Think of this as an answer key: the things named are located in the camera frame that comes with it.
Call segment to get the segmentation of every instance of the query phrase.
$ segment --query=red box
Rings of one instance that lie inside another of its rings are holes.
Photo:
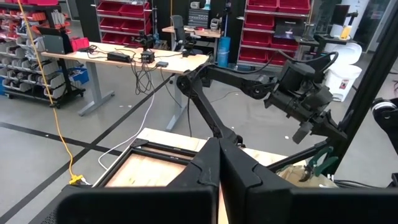
[[[267,61],[269,61],[271,59],[271,57],[274,55],[274,51],[268,51],[267,54]],[[290,57],[294,57],[294,53],[292,52],[284,52],[285,54],[287,54]],[[286,62],[287,58],[281,54],[276,53],[276,55],[274,56],[274,58],[271,61],[271,65],[284,65]]]
[[[128,45],[128,46],[134,46],[134,47],[140,47],[141,44],[138,43],[137,41],[132,40],[133,36],[126,36],[123,40],[123,45]]]
[[[102,38],[102,43],[122,45],[126,35],[106,33]]]
[[[269,47],[271,35],[263,32],[243,31],[242,44],[259,47]]]
[[[124,20],[121,20],[121,19],[104,18],[100,22],[99,28],[101,28],[103,30],[121,31],[123,23],[124,23]]]
[[[246,13],[244,27],[260,30],[272,30],[274,28],[274,16],[265,14]]]
[[[310,12],[310,0],[278,0],[279,12],[308,14]]]
[[[101,2],[97,8],[97,11],[100,14],[119,16],[119,11],[122,6],[122,4],[115,2]]]
[[[278,8],[277,0],[249,0],[248,10],[275,12]]]
[[[247,62],[266,63],[267,51],[241,47],[241,51],[239,53],[239,59]]]
[[[88,41],[87,37],[73,39],[70,41],[72,45],[72,49],[74,52],[78,51],[79,49],[84,49],[90,46],[90,42]]]
[[[140,30],[144,29],[144,21],[126,21],[122,26],[123,32],[128,32],[131,34],[138,35]],[[145,34],[149,34],[152,29],[152,24],[150,23],[150,19],[146,21]]]
[[[25,1],[27,4],[34,4],[38,6],[56,6],[58,4],[58,0],[21,0]]]
[[[143,6],[137,6],[132,4],[125,4],[120,8],[119,13],[122,16],[127,17],[134,17],[134,18],[141,18],[141,19],[148,19],[151,12],[145,11],[145,9],[149,9],[149,3],[145,3]]]
[[[295,40],[274,37],[271,39],[271,47],[282,50],[297,50],[299,43],[297,43]]]

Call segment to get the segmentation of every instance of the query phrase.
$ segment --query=blue bin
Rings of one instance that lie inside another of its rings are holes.
[[[3,80],[4,80],[4,78],[0,77],[0,95],[5,96],[6,94],[4,94],[4,86],[2,85]]]

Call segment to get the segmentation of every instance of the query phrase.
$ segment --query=wooden desk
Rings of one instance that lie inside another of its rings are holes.
[[[179,134],[166,133],[164,131],[158,131],[154,129],[145,128],[138,135],[138,138],[146,139],[151,142],[165,144],[168,146],[179,147],[189,149],[193,151],[199,151],[206,143],[204,139],[190,138]],[[121,158],[127,153],[128,148],[120,155]],[[255,158],[260,164],[267,166],[281,159],[286,158],[278,154],[257,151],[253,149],[243,149],[251,157]],[[184,170],[183,165],[174,164],[171,162],[160,161],[142,156],[132,156],[127,162],[124,163],[122,168],[113,176],[108,182],[107,187],[153,187],[153,186],[166,186],[176,176]],[[105,172],[94,184],[94,187],[98,185],[98,182],[106,175]],[[220,192],[220,204],[218,209],[218,223],[228,224],[226,216],[225,204],[223,200],[223,194]]]
[[[174,26],[163,28],[162,31],[171,33],[172,40],[175,40]],[[201,37],[215,38],[215,41],[213,44],[213,51],[214,51],[215,58],[217,58],[218,39],[221,38],[221,31],[220,30],[213,31],[211,29],[205,29],[205,30],[193,30],[193,33],[195,35],[198,35]],[[198,40],[197,45],[204,46],[204,47],[211,47],[209,42],[200,41],[200,39]],[[176,47],[176,43],[175,43],[175,41],[172,41],[172,50],[175,50],[175,47]]]
[[[135,58],[136,61],[139,61],[138,59],[141,57],[141,52],[142,48],[138,49],[132,49],[128,47],[124,47],[122,45],[113,45],[113,44],[102,44],[102,43],[96,43],[96,42],[90,42],[90,45],[95,45],[98,47],[97,50],[103,51],[103,52],[120,52],[124,53],[126,55],[130,55],[131,58]],[[147,64],[148,68],[155,68],[156,63],[163,61],[163,62],[168,62],[169,66],[167,68],[161,68],[163,72],[169,72],[169,73],[174,73],[176,75],[182,74],[186,70],[194,70],[196,69],[199,65],[205,63],[208,60],[208,56],[206,55],[195,55],[195,56],[189,56],[186,58],[183,58],[182,55],[178,52],[172,52],[168,50],[152,50],[155,52],[155,62]],[[88,75],[90,78],[90,84],[91,84],[91,91],[93,93],[93,101],[86,105],[83,109],[81,109],[78,114],[80,116],[84,116],[85,114],[88,114],[98,107],[100,107],[103,103],[108,101],[112,96],[114,96],[114,91],[111,91],[107,94],[105,94],[104,97],[101,95],[101,90],[100,90],[100,83],[98,80],[98,74],[96,71],[96,64],[97,63],[102,63],[106,65],[115,65],[115,66],[123,66],[123,67],[131,67],[130,63],[123,63],[123,62],[114,62],[114,61],[109,61],[106,59],[106,54],[102,53],[95,53],[95,54],[87,54],[86,52],[74,52],[70,54],[51,54],[47,52],[42,53],[43,56],[46,57],[54,57],[54,58],[63,58],[63,59],[69,59],[69,60],[78,60],[81,62],[86,62],[86,67],[88,70]],[[138,70],[140,70],[140,67],[142,66],[141,63],[137,62],[136,67]],[[170,120],[169,125],[167,125],[166,130],[170,131],[173,127],[175,122],[178,120],[180,115],[185,109],[184,103],[182,102],[182,94],[181,91],[177,88],[176,86],[177,82],[174,82],[174,98],[175,100],[179,103],[179,105],[174,102],[174,110],[175,113],[173,115],[173,118]]]

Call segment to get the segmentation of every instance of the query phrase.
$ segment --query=yellow cable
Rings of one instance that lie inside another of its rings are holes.
[[[52,101],[52,98],[50,96],[49,86],[47,85],[47,80],[45,78],[42,62],[40,61],[39,53],[37,52],[37,49],[36,49],[36,46],[35,46],[35,43],[34,43],[34,39],[33,39],[33,36],[32,36],[32,32],[30,31],[30,28],[29,28],[29,22],[28,22],[28,20],[26,18],[24,9],[23,9],[22,4],[21,4],[21,0],[18,0],[18,5],[19,5],[19,9],[21,10],[21,13],[22,13],[22,15],[24,17],[24,21],[25,21],[25,25],[26,25],[26,32],[28,33],[29,39],[32,42],[33,49],[35,50],[37,63],[39,64],[40,71],[42,72],[42,76],[43,76],[43,80],[44,80],[44,84],[45,84],[45,89],[47,90],[47,93],[49,94],[50,102],[53,105],[53,101]],[[72,153],[70,152],[65,140],[62,137],[60,126],[59,126],[59,123],[58,123],[57,111],[55,110],[55,108],[52,108],[52,111],[54,113],[55,125],[57,127],[58,135],[60,136],[61,141],[62,141],[63,145],[65,146],[65,149],[67,150],[67,152],[68,152],[68,154],[70,156],[69,174],[70,174],[71,181],[69,181],[69,184],[75,184],[79,180],[81,180],[83,178],[83,176],[82,175],[77,176],[77,175],[73,174],[73,172],[72,172],[73,156],[72,156]]]

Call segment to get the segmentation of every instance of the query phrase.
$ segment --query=small black box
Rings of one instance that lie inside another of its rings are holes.
[[[155,61],[155,53],[148,50],[141,53],[141,63],[152,63]]]

